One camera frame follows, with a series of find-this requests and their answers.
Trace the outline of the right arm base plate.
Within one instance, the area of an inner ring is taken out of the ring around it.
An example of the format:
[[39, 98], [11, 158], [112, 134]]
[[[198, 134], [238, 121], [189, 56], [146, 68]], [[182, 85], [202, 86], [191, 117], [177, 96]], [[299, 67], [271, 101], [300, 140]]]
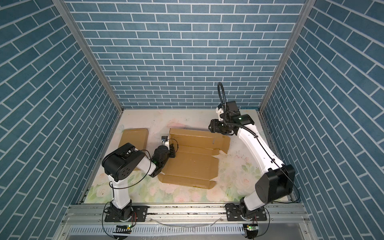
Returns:
[[249, 211], [244, 205], [225, 204], [227, 221], [266, 221], [267, 215], [264, 207]]

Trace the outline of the left aluminium corner post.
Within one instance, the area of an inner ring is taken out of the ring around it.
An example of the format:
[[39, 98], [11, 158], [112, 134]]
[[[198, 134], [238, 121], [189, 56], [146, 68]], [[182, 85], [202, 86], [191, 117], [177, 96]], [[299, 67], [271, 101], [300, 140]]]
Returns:
[[85, 57], [89, 61], [92, 69], [95, 71], [96, 75], [98, 76], [101, 84], [104, 86], [105, 90], [107, 91], [110, 99], [112, 100], [115, 107], [121, 114], [124, 111], [124, 108], [121, 105], [120, 101], [118, 100], [116, 94], [114, 93], [111, 85], [109, 84], [103, 70], [101, 69], [99, 63], [97, 62], [91, 48], [89, 47], [85, 37], [83, 36], [79, 26], [77, 25], [65, 1], [52, 0], [52, 2], [57, 8], [59, 14], [61, 15], [65, 23], [67, 24], [70, 32], [72, 33], [73, 37], [75, 38], [76, 42], [78, 43]]

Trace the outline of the green circuit board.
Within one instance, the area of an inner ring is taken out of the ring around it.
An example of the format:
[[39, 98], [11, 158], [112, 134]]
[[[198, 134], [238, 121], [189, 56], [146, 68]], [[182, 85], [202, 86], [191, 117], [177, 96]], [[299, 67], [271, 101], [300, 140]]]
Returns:
[[115, 230], [113, 231], [113, 235], [118, 234], [131, 234], [132, 233], [132, 226], [130, 225], [118, 225], [115, 227]]
[[259, 226], [257, 224], [243, 224], [245, 233], [256, 234], [259, 232]]

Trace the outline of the left green circuit board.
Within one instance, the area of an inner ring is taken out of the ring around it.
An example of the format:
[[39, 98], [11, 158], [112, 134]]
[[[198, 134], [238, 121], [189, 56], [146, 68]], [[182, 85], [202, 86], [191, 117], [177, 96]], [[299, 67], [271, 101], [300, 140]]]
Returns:
[[113, 235], [118, 234], [131, 234], [132, 233], [132, 226], [130, 225], [118, 225], [115, 227], [115, 230], [113, 231]]

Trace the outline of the right green circuit board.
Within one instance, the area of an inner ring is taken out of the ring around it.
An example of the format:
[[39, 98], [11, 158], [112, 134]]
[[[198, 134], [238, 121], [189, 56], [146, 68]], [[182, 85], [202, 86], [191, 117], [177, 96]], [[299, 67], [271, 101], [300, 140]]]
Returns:
[[243, 224], [245, 233], [256, 234], [259, 232], [259, 226], [257, 224]]

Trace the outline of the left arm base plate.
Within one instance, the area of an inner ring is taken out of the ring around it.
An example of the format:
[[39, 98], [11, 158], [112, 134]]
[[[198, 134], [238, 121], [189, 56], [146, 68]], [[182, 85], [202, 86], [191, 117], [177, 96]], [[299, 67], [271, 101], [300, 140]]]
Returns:
[[120, 210], [114, 205], [111, 205], [104, 210], [104, 221], [116, 223], [130, 222], [133, 224], [137, 222], [145, 222], [148, 209], [148, 206], [127, 206]]

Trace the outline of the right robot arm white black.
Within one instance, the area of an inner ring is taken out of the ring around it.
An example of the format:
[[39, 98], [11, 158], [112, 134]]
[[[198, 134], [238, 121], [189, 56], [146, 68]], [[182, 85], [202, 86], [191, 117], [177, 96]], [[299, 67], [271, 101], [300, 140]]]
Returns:
[[226, 136], [236, 135], [251, 152], [261, 170], [262, 176], [255, 184], [255, 190], [240, 200], [243, 216], [250, 216], [257, 209], [288, 196], [294, 190], [295, 169], [284, 164], [261, 137], [254, 120], [242, 115], [235, 101], [221, 103], [216, 108], [217, 119], [210, 122], [211, 133]]

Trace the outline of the aluminium front rail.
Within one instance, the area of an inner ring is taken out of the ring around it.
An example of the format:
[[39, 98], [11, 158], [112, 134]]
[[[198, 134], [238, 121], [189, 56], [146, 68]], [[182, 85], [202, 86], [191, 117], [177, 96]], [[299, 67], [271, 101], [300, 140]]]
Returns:
[[[71, 205], [62, 221], [64, 225], [99, 225], [111, 217], [103, 204]], [[252, 217], [241, 216], [232, 204], [144, 204], [133, 205], [133, 216], [127, 223], [204, 225], [211, 223], [289, 223], [306, 224], [310, 218], [303, 204], [271, 204]]]

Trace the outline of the right aluminium corner post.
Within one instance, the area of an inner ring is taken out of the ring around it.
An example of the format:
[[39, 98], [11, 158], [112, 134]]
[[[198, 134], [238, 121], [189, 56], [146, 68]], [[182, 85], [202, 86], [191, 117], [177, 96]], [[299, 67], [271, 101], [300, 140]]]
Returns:
[[298, 17], [297, 23], [295, 24], [293, 31], [292, 31], [292, 34], [291, 34], [289, 40], [287, 41], [287, 45], [283, 51], [283, 54], [282, 54], [281, 59], [279, 61], [279, 64], [275, 70], [273, 77], [271, 78], [271, 81], [267, 87], [266, 93], [262, 99], [262, 102], [261, 102], [260, 107], [259, 107], [259, 112], [263, 112], [266, 109], [268, 101], [272, 96], [272, 93], [273, 93], [273, 91], [274, 91], [274, 89], [275, 89], [275, 87], [279, 81], [279, 77], [281, 76], [281, 74], [283, 72], [283, 69], [284, 69], [284, 67], [285, 67], [285, 65], [289, 59], [289, 56], [290, 56], [290, 54], [291, 54], [299, 36], [300, 36], [300, 33], [304, 27], [306, 20], [309, 17], [309, 14], [310, 14], [315, 2], [316, 2], [315, 0], [305, 1], [305, 4], [301, 10], [299, 17]]

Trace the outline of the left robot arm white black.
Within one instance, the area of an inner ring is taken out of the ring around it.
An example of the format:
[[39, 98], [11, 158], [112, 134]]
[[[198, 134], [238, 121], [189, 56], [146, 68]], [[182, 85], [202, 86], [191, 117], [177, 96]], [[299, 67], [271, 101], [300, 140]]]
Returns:
[[117, 213], [121, 219], [128, 219], [132, 211], [129, 188], [133, 187], [128, 184], [129, 175], [138, 168], [145, 173], [145, 176], [154, 178], [160, 174], [169, 158], [175, 156], [174, 144], [169, 143], [163, 143], [157, 147], [151, 157], [147, 157], [144, 150], [139, 150], [130, 143], [108, 154], [102, 161], [102, 167], [108, 175], [110, 187], [113, 190], [113, 200], [109, 209]]

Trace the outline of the brown cardboard box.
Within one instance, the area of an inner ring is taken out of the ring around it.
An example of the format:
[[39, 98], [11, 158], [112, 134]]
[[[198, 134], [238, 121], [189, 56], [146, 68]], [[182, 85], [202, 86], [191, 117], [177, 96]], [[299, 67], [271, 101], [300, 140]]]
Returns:
[[119, 148], [130, 143], [138, 150], [146, 150], [148, 142], [148, 129], [125, 129], [119, 143]]
[[170, 129], [177, 142], [176, 156], [170, 158], [158, 175], [165, 184], [212, 189], [217, 183], [220, 152], [228, 153], [230, 137], [207, 131]]

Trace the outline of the aluminium corner post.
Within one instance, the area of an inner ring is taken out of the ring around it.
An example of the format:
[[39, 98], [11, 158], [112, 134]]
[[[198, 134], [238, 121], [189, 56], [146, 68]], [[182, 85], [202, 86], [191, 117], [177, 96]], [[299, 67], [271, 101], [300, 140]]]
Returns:
[[89, 47], [85, 37], [83, 36], [79, 26], [77, 25], [65, 1], [52, 0], [52, 2], [57, 8], [59, 14], [61, 15], [65, 23], [67, 24], [70, 32], [72, 33], [73, 37], [75, 38], [76, 42], [78, 43], [85, 57], [89, 61], [92, 69], [95, 71], [96, 75], [98, 76], [101, 84], [104, 86], [105, 90], [107, 91], [110, 99], [112, 100], [115, 107], [121, 114], [124, 111], [124, 108], [121, 105], [120, 101], [118, 100], [116, 94], [114, 93], [111, 85], [109, 84], [103, 70], [101, 69], [99, 63], [97, 62], [91, 48]]
[[274, 91], [274, 89], [275, 89], [275, 87], [279, 81], [279, 77], [281, 76], [281, 74], [283, 72], [283, 69], [284, 69], [284, 67], [285, 67], [285, 65], [289, 59], [289, 56], [290, 56], [290, 54], [291, 54], [299, 36], [300, 36], [300, 33], [304, 27], [306, 20], [309, 17], [309, 14], [310, 14], [315, 2], [316, 2], [315, 0], [305, 1], [305, 4], [301, 10], [299, 17], [298, 17], [297, 23], [295, 24], [293, 31], [292, 31], [292, 34], [291, 34], [289, 40], [287, 41], [287, 45], [283, 51], [283, 54], [282, 54], [281, 59], [279, 61], [279, 64], [275, 70], [273, 77], [271, 78], [271, 81], [267, 87], [266, 93], [262, 99], [262, 102], [261, 102], [260, 107], [259, 107], [259, 112], [263, 112], [266, 109], [268, 101], [272, 96], [272, 93], [273, 93], [273, 91]]

